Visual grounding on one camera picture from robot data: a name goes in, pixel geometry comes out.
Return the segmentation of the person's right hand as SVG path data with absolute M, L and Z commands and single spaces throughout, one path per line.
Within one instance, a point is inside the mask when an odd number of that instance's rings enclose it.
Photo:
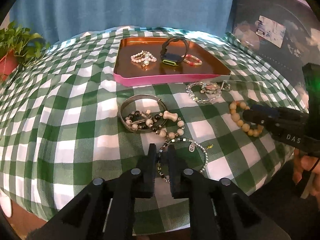
M 312 195 L 319 202 L 319 158 L 309 156 L 296 148 L 293 161 L 295 193 L 302 198 Z

